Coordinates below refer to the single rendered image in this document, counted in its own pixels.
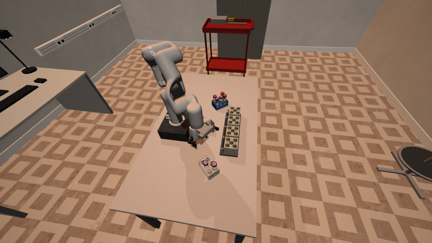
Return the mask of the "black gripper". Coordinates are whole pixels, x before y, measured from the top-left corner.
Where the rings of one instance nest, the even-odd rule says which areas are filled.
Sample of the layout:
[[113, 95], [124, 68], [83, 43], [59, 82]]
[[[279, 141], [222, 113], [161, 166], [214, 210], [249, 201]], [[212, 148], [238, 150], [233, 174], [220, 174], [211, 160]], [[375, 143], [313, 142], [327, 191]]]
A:
[[[192, 144], [193, 147], [196, 147], [196, 141], [199, 140], [199, 135], [200, 132], [197, 131], [196, 129], [191, 128], [191, 126], [189, 126], [189, 140], [188, 140], [188, 144]], [[194, 141], [193, 141], [194, 140]]]

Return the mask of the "blue tube rack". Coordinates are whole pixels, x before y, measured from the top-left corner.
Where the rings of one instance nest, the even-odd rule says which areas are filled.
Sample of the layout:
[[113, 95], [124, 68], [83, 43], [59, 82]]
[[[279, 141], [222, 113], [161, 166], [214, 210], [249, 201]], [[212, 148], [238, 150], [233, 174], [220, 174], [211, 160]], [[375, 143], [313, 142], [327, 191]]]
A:
[[[224, 103], [225, 103], [225, 104], [224, 104]], [[220, 106], [220, 104], [223, 104], [223, 105]], [[219, 107], [217, 107], [218, 105], [219, 105]], [[223, 101], [222, 103], [219, 102], [218, 105], [216, 105], [216, 103], [215, 103], [214, 101], [212, 101], [212, 106], [213, 106], [213, 107], [216, 109], [216, 111], [217, 111], [217, 110], [219, 110], [219, 109], [222, 109], [222, 108], [228, 106], [228, 100]]]

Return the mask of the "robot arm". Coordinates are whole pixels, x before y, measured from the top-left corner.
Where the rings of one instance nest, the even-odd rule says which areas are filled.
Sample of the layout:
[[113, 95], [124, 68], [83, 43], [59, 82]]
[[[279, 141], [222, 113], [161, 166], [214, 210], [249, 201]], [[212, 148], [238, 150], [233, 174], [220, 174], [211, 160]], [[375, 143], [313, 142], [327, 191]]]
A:
[[195, 95], [189, 94], [180, 98], [186, 91], [182, 75], [175, 64], [183, 61], [182, 52], [167, 40], [144, 47], [141, 54], [150, 65], [158, 85], [166, 87], [161, 90], [160, 96], [168, 111], [166, 119], [169, 120], [170, 125], [182, 125], [185, 122], [182, 113], [187, 112], [191, 128], [199, 131], [198, 136], [203, 140], [214, 130], [214, 127], [204, 123], [202, 108]]

